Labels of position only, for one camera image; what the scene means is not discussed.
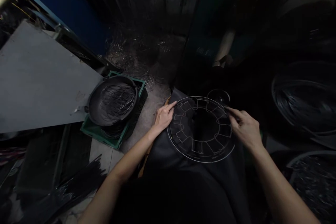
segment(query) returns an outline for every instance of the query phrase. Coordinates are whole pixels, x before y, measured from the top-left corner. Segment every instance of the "circular wire frame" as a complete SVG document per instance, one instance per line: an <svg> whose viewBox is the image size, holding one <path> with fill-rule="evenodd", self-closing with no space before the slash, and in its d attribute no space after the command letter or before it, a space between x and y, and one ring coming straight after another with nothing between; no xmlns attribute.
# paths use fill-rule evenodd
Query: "circular wire frame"
<svg viewBox="0 0 336 224"><path fill-rule="evenodd" d="M221 161L235 147L228 113L206 97L192 96L178 101L167 131L175 148L196 162Z"/></svg>

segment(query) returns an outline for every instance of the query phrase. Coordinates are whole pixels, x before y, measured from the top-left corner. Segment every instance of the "plastic basket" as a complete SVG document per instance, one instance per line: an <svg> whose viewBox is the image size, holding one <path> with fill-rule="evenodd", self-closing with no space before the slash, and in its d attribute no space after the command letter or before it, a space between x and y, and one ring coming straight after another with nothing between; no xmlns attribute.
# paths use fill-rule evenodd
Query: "plastic basket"
<svg viewBox="0 0 336 224"><path fill-rule="evenodd" d="M115 71L111 71L108 76L114 76L114 75L122 75L121 73L115 72ZM131 118L129 119L129 121L126 123L121 135L119 138L117 139L110 139L107 138L103 135L102 133L102 129L100 126L94 124L90 118L89 115L86 116L82 127L81 127L81 131L83 133L85 133L86 135L93 137L94 139L98 140L99 142L105 143L107 145L109 145L110 147L114 148L114 149L118 149L122 143L123 140L128 139L132 133L133 130L138 122L140 113L142 111L142 108L144 107L144 104L146 102L146 99L148 97L147 91L146 91L146 81L142 81L140 79L136 79L130 76L127 76L128 78L131 78L134 83L139 87L140 91L139 91L139 103L138 106L134 109L134 113L132 114Z"/></svg>

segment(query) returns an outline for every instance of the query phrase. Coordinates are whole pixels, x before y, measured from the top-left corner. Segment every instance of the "round container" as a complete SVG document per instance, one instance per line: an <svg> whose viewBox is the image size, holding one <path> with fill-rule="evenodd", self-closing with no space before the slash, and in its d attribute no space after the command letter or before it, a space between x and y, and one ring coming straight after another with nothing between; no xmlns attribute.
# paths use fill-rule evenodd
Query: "round container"
<svg viewBox="0 0 336 224"><path fill-rule="evenodd" d="M90 119L102 127L112 126L128 118L137 99L138 90L130 78L122 75L108 78L98 84L90 95Z"/></svg>

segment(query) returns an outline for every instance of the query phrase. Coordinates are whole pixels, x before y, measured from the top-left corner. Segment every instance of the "blue panel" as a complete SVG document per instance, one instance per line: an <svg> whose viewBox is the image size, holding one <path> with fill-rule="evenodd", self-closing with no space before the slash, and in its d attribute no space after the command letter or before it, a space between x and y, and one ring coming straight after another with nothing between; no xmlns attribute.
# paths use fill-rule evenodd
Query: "blue panel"
<svg viewBox="0 0 336 224"><path fill-rule="evenodd" d="M69 27L94 53L105 55L108 27L86 0L35 0L57 22Z"/></svg>

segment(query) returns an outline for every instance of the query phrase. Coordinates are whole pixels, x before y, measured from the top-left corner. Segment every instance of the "left hand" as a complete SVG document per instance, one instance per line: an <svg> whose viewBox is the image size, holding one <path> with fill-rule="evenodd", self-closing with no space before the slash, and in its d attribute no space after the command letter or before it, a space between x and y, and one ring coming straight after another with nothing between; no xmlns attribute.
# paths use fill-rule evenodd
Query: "left hand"
<svg viewBox="0 0 336 224"><path fill-rule="evenodd" d="M174 101L173 103L169 105L164 105L157 110L155 123L153 125L154 128L162 132L165 128L168 127L173 119L174 106L176 105L176 103L177 101Z"/></svg>

